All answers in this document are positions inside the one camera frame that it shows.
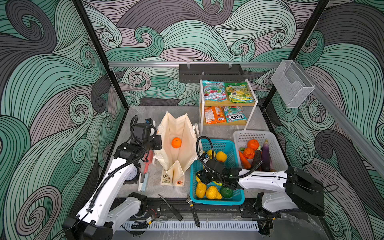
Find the orange tangerine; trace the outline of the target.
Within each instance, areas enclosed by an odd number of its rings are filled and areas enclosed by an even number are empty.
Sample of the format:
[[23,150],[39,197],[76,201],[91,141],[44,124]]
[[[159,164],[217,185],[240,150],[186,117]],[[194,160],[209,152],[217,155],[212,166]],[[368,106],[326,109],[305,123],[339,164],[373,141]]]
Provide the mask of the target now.
[[173,138],[171,145],[174,149],[178,149],[182,145],[182,140],[178,137]]

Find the cream floral tote bag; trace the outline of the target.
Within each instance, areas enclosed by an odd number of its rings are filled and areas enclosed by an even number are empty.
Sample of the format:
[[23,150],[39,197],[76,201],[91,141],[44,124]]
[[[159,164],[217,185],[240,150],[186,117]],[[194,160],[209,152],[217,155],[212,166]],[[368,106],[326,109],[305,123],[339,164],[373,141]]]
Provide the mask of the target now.
[[[192,163],[198,158],[202,147],[195,150],[197,138],[200,136],[198,124],[192,124],[188,114],[178,118],[169,112],[163,117],[157,134],[162,136],[162,149],[154,151],[154,160],[163,168],[161,185],[183,187],[185,176]],[[182,145],[174,149],[173,138],[182,140]]]

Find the pink green candy bag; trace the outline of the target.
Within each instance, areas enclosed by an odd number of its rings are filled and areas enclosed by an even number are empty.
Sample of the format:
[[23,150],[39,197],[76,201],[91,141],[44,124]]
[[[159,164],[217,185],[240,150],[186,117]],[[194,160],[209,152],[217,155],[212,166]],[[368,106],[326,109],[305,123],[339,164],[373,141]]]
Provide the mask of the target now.
[[225,84],[203,81],[203,95],[207,101],[223,102],[227,99]]

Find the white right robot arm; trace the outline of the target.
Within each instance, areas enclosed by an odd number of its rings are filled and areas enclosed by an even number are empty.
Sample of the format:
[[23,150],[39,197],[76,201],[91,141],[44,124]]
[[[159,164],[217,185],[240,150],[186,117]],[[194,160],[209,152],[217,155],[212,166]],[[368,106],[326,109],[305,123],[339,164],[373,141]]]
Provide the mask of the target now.
[[269,213],[301,210],[307,214],[324,216],[324,184],[308,173],[289,166],[277,172],[260,172],[259,161],[250,170],[228,168],[216,160],[201,161],[202,170],[196,176],[203,184],[221,183],[232,190],[258,189],[261,208]]

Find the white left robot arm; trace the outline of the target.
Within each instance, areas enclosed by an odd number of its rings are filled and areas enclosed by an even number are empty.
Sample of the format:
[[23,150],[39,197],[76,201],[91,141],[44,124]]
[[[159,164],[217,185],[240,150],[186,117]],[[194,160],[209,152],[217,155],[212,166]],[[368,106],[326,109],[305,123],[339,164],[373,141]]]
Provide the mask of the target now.
[[106,175],[90,200],[75,217],[64,221],[63,232],[68,240],[110,240],[130,217],[146,214],[147,198],[135,192],[112,208],[127,178],[139,175],[139,161],[162,147],[162,138],[157,135],[152,119],[131,123],[130,133],[129,140],[117,147]]

